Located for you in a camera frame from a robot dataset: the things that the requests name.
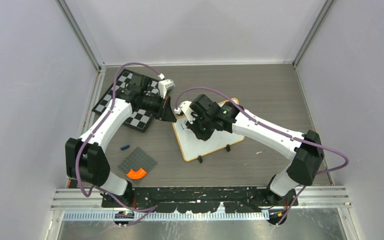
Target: gray wood tabletop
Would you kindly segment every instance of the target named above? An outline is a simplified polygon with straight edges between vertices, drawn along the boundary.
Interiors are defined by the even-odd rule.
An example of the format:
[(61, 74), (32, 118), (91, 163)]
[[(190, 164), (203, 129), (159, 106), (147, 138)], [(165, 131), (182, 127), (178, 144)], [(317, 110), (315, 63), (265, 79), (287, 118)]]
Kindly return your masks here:
[[(130, 67), (132, 71), (157, 78), (145, 67)], [(174, 80), (171, 108), (179, 94), (191, 87), (215, 88), (260, 118), (284, 128), (306, 133), (312, 128), (297, 75), (291, 64), (267, 65), (202, 65), (161, 66), (166, 78)], [(117, 68), (106, 70), (101, 95), (114, 80)], [(215, 102), (224, 99), (212, 92), (187, 92), (181, 101), (192, 101), (206, 94)], [(124, 151), (120, 147), (130, 145)], [(111, 170), (128, 179), (119, 164), (136, 148), (142, 148), (158, 164), (140, 182), (142, 187), (199, 186), (266, 186), (289, 161), (275, 150), (251, 139), (231, 146), (231, 151), (219, 150), (198, 160), (186, 162), (171, 122), (153, 120), (145, 133), (121, 126), (109, 143), (105, 155)], [(318, 175), (314, 185), (330, 185), (327, 174)]]

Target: white wall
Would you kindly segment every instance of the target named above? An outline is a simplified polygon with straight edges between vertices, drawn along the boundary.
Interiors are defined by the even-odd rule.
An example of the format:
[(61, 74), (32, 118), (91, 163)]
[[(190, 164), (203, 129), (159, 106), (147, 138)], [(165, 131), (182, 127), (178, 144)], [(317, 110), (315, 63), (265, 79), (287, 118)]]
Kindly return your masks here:
[(0, 240), (45, 237), (96, 71), (53, 0), (0, 0)]
[(292, 62), (323, 0), (68, 0), (107, 65)]
[(336, 1), (298, 70), (322, 142), (350, 158), (333, 178), (365, 239), (384, 239), (384, 0)]

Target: orange curved block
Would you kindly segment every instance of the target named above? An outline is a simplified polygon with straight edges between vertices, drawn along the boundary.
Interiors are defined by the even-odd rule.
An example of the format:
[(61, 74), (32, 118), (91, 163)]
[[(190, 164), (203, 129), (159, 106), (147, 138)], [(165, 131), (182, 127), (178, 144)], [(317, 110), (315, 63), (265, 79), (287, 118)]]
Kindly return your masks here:
[(145, 171), (142, 167), (137, 171), (133, 171), (133, 169), (130, 169), (130, 171), (126, 175), (130, 179), (139, 180), (147, 175), (147, 171)]

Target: black and white checkerboard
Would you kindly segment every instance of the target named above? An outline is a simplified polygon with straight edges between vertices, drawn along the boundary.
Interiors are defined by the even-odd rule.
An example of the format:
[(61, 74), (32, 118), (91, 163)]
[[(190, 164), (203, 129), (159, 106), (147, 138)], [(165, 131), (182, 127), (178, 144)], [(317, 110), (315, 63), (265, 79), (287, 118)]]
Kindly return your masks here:
[[(115, 83), (115, 90), (119, 88), (126, 88), (126, 86), (130, 83), (130, 80), (133, 77), (133, 74), (137, 76), (143, 76), (142, 74), (124, 69), (121, 74), (119, 75), (117, 82)], [(152, 82), (150, 86), (148, 86), (147, 91), (149, 94), (159, 94), (158, 90), (158, 80), (152, 79)], [(113, 85), (109, 86), (109, 88), (106, 90), (106, 92), (103, 94), (103, 96), (100, 98), (98, 103), (93, 107), (92, 112), (101, 115), (104, 113), (105, 109), (107, 108), (111, 98), (113, 95)], [(132, 115), (127, 118), (125, 122), (123, 122), (123, 125), (138, 130), (139, 132), (144, 133), (149, 125), (151, 124), (152, 120), (154, 119), (154, 116), (150, 111), (145, 110), (138, 110), (134, 111)]]

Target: white board with orange border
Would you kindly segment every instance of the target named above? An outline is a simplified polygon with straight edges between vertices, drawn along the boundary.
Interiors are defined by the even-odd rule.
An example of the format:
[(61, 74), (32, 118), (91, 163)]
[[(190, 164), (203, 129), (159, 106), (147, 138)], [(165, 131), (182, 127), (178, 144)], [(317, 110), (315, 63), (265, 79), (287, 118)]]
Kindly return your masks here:
[[(239, 100), (232, 98), (232, 100), (239, 104)], [(244, 140), (243, 135), (230, 133), (227, 131), (214, 131), (211, 138), (207, 141), (198, 140), (195, 134), (185, 127), (186, 117), (180, 116), (177, 122), (173, 123), (174, 133), (176, 134), (177, 142), (180, 147), (181, 155), (186, 162), (198, 159), (199, 156), (214, 153), (215, 151), (226, 148), (226, 145), (233, 145)]]

